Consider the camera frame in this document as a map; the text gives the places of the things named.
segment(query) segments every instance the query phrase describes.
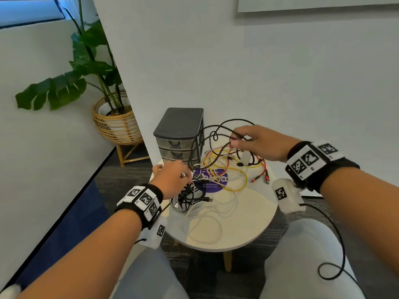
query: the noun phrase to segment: hand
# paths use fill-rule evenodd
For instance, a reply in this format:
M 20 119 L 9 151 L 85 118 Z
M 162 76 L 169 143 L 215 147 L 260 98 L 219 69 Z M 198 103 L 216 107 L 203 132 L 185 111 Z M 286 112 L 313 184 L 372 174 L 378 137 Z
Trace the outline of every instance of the hand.
M 172 199 L 192 182 L 191 171 L 182 161 L 167 161 L 165 165 L 153 166 L 152 172 L 154 178 L 150 184 L 162 191 L 164 200 Z
M 286 162 L 288 152 L 301 141 L 259 125 L 238 127 L 234 129 L 234 132 L 242 136 L 248 135 L 252 137 L 252 140 L 236 140 L 237 135 L 232 133 L 230 147 L 251 151 L 269 161 Z

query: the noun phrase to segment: carpet floor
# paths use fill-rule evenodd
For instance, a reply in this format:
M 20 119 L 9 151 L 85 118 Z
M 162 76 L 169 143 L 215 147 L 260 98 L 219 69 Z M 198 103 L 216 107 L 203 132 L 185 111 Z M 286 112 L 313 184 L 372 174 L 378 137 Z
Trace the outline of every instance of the carpet floor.
M 145 147 L 140 147 L 137 153 L 139 156 L 140 153 L 145 153 Z M 134 185 L 147 182 L 151 173 L 152 165 L 149 160 L 131 163 L 122 168 L 117 154 L 114 153 L 95 178 L 109 212 L 113 212 L 116 203 Z M 361 239 L 337 219 L 326 201 L 305 199 L 305 202 L 332 216 L 344 239 L 348 260 L 367 298 L 398 298 L 399 279 Z M 174 241 L 168 235 L 164 236 L 161 246 L 191 299 L 257 299 L 265 283 L 265 259 L 277 246 L 287 224 L 301 218 L 313 218 L 331 227 L 326 218 L 311 208 L 288 216 L 284 216 L 278 209 L 261 236 L 233 251 L 231 273 L 224 270 L 222 253 L 206 253 L 182 245 L 174 246 Z

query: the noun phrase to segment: thigh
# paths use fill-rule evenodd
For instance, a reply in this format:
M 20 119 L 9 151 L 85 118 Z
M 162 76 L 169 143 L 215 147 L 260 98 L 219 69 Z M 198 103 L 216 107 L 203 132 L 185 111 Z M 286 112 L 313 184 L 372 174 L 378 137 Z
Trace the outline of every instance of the thigh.
M 261 299 L 364 299 L 356 283 L 342 273 L 335 280 L 319 277 L 323 262 L 342 265 L 342 246 L 323 223 L 301 219 L 290 224 L 272 255 L 265 261 L 266 283 Z M 345 270 L 354 273 L 346 260 Z M 321 273 L 332 277 L 338 268 L 325 265 Z
M 188 299 L 165 253 L 146 249 L 119 283 L 114 299 Z

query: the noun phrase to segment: round table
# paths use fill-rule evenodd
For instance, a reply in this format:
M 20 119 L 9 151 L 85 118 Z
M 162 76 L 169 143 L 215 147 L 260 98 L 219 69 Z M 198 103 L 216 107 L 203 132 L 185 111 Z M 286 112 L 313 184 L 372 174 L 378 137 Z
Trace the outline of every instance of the round table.
M 265 182 L 265 176 L 250 183 L 262 171 L 262 166 L 248 168 L 246 172 L 248 176 L 247 186 L 237 192 L 238 203 L 234 209 L 229 209 L 234 199 L 232 192 L 223 189 L 216 193 L 206 194 L 206 196 L 213 198 L 212 203 L 218 203 L 219 211 L 227 212 L 231 210 L 227 216 L 210 212 L 209 208 L 205 208 L 199 214 L 206 213 L 206 217 L 192 218 L 192 213 L 197 212 L 195 209 L 190 212 L 189 216 L 186 216 L 186 214 L 178 213 L 169 206 L 162 213 L 162 216 L 168 219 L 166 232 L 174 240 L 189 248 L 207 252 L 223 252 L 226 271 L 231 271 L 232 250 L 245 246 L 256 239 L 270 224 L 277 210 L 278 203 L 271 187 L 275 176 L 268 164 L 267 171 L 270 184 L 268 185 Z M 239 189 L 244 182 L 245 178 L 242 176 L 236 181 L 229 182 L 228 186 L 232 189 Z M 201 202 L 204 206 L 208 203 L 210 202 Z M 165 208 L 168 204 L 169 201 L 163 201 L 161 206 Z

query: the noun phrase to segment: wicker basket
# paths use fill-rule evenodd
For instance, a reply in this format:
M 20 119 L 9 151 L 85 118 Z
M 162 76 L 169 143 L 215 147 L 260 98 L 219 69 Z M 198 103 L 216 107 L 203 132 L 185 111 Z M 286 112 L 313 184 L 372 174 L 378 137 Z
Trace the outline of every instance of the wicker basket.
M 121 92 L 121 97 L 125 106 L 130 105 L 125 91 Z M 102 98 L 94 105 L 92 111 L 94 123 L 102 135 L 118 145 L 137 145 L 143 142 L 133 111 L 121 115 L 106 116 L 109 110 L 109 105 Z

